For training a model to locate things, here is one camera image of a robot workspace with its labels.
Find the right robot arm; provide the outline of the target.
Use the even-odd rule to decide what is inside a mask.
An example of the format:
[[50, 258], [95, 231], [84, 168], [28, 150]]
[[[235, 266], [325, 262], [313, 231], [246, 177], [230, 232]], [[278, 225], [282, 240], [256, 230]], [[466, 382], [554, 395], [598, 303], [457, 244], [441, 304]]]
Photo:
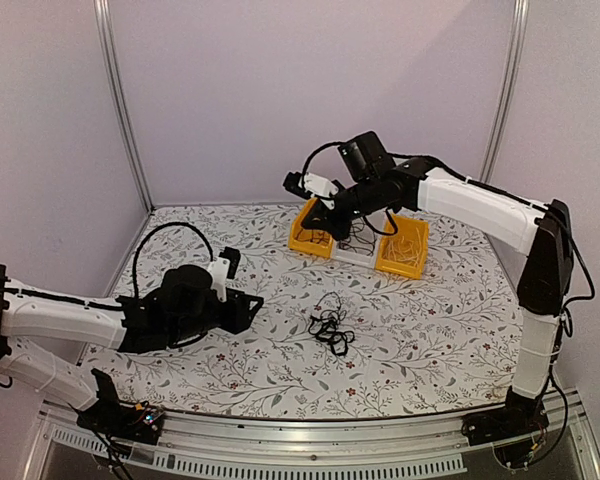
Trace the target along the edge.
[[373, 131], [331, 145], [352, 186], [311, 173], [309, 161], [283, 182], [288, 192], [315, 201], [304, 228], [341, 241], [349, 237], [354, 220], [377, 211], [423, 211], [479, 230], [525, 258], [516, 287], [522, 337], [512, 384], [502, 407], [464, 416], [462, 433], [477, 445], [546, 428], [543, 397], [553, 385], [574, 266], [568, 207], [508, 193], [430, 155], [390, 153]]

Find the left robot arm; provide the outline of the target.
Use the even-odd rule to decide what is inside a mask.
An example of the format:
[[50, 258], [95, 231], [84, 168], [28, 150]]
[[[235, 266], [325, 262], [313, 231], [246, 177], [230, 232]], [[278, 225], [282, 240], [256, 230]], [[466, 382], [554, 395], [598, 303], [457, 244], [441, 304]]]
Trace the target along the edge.
[[168, 270], [144, 297], [71, 297], [36, 289], [6, 275], [0, 264], [0, 374], [25, 382], [85, 411], [108, 434], [128, 426], [128, 412], [103, 374], [83, 374], [32, 343], [34, 337], [95, 344], [144, 354], [180, 349], [219, 328], [239, 334], [264, 304], [260, 296], [227, 287], [228, 260], [208, 268]]

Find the large yellow plastic bin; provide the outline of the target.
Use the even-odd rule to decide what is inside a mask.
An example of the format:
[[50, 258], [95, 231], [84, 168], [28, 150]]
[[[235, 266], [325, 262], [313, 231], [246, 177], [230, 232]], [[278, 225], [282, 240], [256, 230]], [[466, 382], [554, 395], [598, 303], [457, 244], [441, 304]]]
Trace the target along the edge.
[[334, 245], [332, 237], [326, 232], [304, 230], [301, 227], [302, 218], [316, 202], [317, 200], [314, 198], [308, 200], [293, 220], [288, 239], [288, 247], [299, 253], [329, 259]]

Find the white translucent plastic bin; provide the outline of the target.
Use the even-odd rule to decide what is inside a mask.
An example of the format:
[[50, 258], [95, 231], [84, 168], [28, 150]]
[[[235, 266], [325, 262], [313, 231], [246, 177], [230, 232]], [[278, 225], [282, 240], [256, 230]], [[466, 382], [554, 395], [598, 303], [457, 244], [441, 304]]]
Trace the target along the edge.
[[335, 242], [331, 258], [341, 262], [373, 269], [381, 240], [378, 231], [385, 232], [386, 215], [376, 212], [352, 223], [350, 237]]

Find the small yellow plastic bin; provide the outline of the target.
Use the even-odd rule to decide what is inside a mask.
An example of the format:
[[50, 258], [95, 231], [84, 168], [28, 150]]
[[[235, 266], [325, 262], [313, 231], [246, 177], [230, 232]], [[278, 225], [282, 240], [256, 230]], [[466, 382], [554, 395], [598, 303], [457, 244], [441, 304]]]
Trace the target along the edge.
[[419, 280], [428, 255], [429, 224], [390, 214], [385, 226], [391, 227], [395, 234], [381, 238], [375, 269]]

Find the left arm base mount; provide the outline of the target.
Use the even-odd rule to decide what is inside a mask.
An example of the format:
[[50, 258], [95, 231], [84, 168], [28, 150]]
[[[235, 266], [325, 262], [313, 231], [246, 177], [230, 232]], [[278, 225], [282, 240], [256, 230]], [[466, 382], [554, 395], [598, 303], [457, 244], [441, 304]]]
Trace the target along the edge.
[[112, 438], [156, 445], [164, 425], [164, 409], [147, 401], [134, 405], [120, 402], [111, 377], [92, 369], [97, 390], [94, 405], [78, 410], [77, 425]]

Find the front aluminium rail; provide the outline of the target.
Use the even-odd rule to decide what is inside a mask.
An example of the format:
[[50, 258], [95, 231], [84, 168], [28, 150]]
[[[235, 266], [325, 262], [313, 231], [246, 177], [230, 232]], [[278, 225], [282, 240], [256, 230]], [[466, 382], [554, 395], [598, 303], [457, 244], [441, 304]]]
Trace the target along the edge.
[[171, 412], [156, 445], [111, 458], [47, 402], [26, 479], [600, 479], [578, 392], [549, 393], [545, 431], [471, 444], [463, 412], [376, 420], [282, 421]]

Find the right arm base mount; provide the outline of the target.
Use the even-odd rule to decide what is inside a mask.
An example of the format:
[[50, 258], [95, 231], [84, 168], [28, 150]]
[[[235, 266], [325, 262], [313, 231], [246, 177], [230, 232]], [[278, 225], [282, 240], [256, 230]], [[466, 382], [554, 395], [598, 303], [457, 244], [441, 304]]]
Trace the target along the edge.
[[502, 407], [462, 417], [461, 433], [471, 446], [507, 440], [493, 451], [505, 468], [525, 468], [547, 440], [549, 420], [542, 397], [530, 399], [507, 391]]

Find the right aluminium frame post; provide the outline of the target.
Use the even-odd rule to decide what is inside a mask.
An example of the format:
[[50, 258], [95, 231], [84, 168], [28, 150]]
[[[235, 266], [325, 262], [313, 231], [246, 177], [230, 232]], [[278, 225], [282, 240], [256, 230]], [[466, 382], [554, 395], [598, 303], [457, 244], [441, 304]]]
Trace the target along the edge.
[[516, 0], [514, 2], [503, 78], [484, 160], [479, 174], [479, 180], [483, 183], [489, 183], [492, 179], [504, 138], [524, 51], [529, 6], [529, 0]]

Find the aluminium frame post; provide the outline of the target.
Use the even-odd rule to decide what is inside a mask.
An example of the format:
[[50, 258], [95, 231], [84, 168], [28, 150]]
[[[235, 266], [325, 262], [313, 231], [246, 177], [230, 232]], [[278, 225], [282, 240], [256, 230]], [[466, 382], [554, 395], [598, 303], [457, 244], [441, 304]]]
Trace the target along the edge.
[[516, 0], [514, 2], [503, 78], [484, 160], [479, 174], [479, 180], [483, 183], [489, 183], [492, 179], [504, 138], [524, 51], [529, 6], [529, 0]]
[[122, 144], [141, 204], [147, 213], [151, 213], [155, 206], [150, 193], [147, 176], [141, 162], [137, 141], [133, 131], [131, 115], [124, 92], [121, 69], [115, 45], [110, 2], [106, 0], [95, 0], [93, 6], [105, 72]]

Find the left aluminium frame post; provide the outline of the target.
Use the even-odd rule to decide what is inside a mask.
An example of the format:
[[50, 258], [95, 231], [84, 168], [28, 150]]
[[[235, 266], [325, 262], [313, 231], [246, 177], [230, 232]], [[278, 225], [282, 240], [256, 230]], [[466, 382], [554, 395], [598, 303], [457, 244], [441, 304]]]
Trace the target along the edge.
[[124, 92], [121, 69], [115, 45], [110, 2], [106, 0], [95, 0], [93, 6], [105, 72], [122, 144], [141, 204], [147, 213], [151, 213], [155, 206], [150, 193], [147, 176], [141, 162], [137, 141], [133, 131], [131, 115]]

